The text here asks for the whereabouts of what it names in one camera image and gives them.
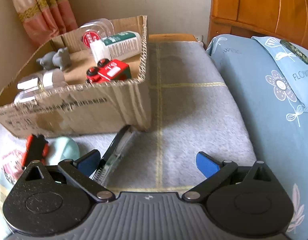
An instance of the gold curtain trim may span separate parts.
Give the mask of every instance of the gold curtain trim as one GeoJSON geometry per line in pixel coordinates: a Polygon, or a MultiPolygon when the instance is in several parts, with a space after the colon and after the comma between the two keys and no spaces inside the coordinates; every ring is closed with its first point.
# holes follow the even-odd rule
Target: gold curtain trim
{"type": "Polygon", "coordinates": [[[24,23],[27,19],[32,18],[38,12],[57,4],[58,1],[60,0],[38,0],[33,7],[26,9],[23,13],[18,13],[19,19],[24,23]]]}

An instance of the bottle label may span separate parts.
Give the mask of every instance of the bottle label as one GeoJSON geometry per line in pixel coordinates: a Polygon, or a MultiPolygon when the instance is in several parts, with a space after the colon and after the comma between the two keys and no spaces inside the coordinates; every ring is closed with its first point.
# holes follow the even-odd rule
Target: bottle label
{"type": "Polygon", "coordinates": [[[102,41],[108,47],[112,59],[122,55],[139,51],[137,37],[131,32],[121,32],[110,37],[103,38],[102,41]]]}
{"type": "Polygon", "coordinates": [[[115,34],[109,37],[102,38],[102,41],[104,42],[106,46],[108,46],[113,43],[124,41],[124,40],[131,39],[131,38],[136,38],[136,35],[131,32],[121,32],[121,33],[118,33],[118,34],[115,34]]]}

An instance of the red lid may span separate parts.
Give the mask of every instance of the red lid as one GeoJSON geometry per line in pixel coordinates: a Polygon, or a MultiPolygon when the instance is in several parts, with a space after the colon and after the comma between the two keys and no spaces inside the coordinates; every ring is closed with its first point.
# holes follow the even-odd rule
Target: red lid
{"type": "Polygon", "coordinates": [[[98,35],[98,33],[96,31],[87,31],[82,36],[81,41],[85,44],[86,47],[91,48],[90,43],[92,43],[94,41],[98,41],[100,39],[101,39],[101,37],[98,35]]]}

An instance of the cardboard box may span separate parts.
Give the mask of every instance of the cardboard box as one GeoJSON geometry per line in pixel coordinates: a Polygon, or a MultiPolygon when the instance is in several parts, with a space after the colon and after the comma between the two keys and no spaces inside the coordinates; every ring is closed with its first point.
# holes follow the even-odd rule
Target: cardboard box
{"type": "Polygon", "coordinates": [[[132,79],[86,84],[85,73],[96,63],[89,49],[78,40],[80,29],[60,35],[42,45],[0,93],[0,123],[14,136],[46,137],[116,132],[125,124],[138,130],[150,127],[151,110],[147,59],[147,16],[112,20],[116,33],[138,32],[140,55],[127,59],[132,79]],[[35,100],[14,104],[18,81],[42,70],[36,59],[47,52],[68,47],[72,66],[65,71],[69,86],[38,94],[35,100]]]}

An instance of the curtain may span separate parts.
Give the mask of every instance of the curtain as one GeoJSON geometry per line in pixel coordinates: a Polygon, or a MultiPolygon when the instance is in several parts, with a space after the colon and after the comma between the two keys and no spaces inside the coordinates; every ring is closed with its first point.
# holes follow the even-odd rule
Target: curtain
{"type": "Polygon", "coordinates": [[[27,34],[36,46],[78,26],[69,0],[12,0],[27,34]]]}

